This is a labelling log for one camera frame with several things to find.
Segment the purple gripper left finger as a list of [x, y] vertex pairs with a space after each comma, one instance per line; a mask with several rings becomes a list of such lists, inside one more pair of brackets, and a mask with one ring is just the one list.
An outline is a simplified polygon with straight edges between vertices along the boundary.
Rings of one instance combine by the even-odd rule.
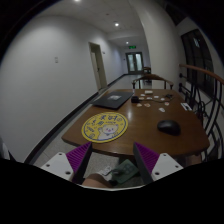
[[58, 152], [42, 169], [70, 182], [80, 184], [92, 153], [92, 143], [87, 142], [68, 153]]

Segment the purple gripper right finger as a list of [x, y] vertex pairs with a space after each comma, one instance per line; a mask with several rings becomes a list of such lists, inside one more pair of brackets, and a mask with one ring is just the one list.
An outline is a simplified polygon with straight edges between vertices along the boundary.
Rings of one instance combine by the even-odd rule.
[[182, 169], [167, 153], [158, 154], [137, 142], [133, 144], [133, 153], [145, 185]]

